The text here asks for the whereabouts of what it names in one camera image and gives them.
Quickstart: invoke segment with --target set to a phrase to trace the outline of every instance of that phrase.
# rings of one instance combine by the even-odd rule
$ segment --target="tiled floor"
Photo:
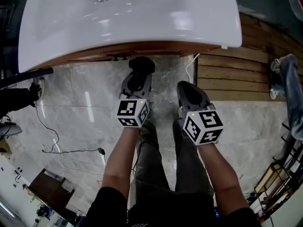
[[[153,118],[162,154],[163,166],[171,188],[175,184],[173,115],[178,108],[177,83],[187,80],[185,66],[190,58],[151,57],[156,64],[153,75]],[[102,147],[108,157],[118,140],[122,127],[113,115],[113,107],[121,83],[130,72],[127,61],[102,62],[91,65],[54,68],[45,77],[40,119],[57,131],[63,151]],[[28,87],[22,82],[18,87]],[[215,102],[223,115],[225,129],[218,149],[231,163],[240,179],[243,192],[251,192],[272,156],[281,154],[281,123],[286,119],[284,103]],[[39,122],[32,107],[10,113],[23,132],[8,138],[12,152],[29,154],[47,170],[65,176],[76,189],[68,207],[86,212],[102,181],[104,164],[97,152],[59,155],[42,153],[50,150],[56,135]]]

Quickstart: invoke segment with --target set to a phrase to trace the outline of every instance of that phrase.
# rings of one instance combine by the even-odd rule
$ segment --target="white sink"
[[[27,0],[19,71],[72,52],[138,41],[239,47],[236,0]]]

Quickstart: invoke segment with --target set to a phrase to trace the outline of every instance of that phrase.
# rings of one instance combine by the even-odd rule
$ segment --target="white cube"
[[[195,145],[204,145],[218,141],[223,124],[216,110],[188,112],[183,125]]]
[[[115,116],[124,127],[141,128],[150,109],[146,99],[119,100]]]

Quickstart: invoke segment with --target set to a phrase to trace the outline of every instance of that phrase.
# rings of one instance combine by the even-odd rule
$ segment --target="white wall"
[[[27,227],[32,227],[35,219],[38,218],[36,211],[40,202],[38,200],[30,202],[31,196],[23,190],[21,180],[20,183],[15,182],[13,167],[5,157],[0,156],[0,167],[3,168],[3,171],[0,169],[0,198]]]
[[[303,185],[271,215],[274,227],[296,227],[303,218]],[[266,220],[262,227],[272,227],[270,219]]]

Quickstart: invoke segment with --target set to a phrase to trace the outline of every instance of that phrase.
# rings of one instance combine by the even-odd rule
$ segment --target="blue jeans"
[[[298,76],[297,59],[289,55],[281,60],[280,80],[272,80],[272,88],[286,99],[291,135],[303,140],[303,93]]]

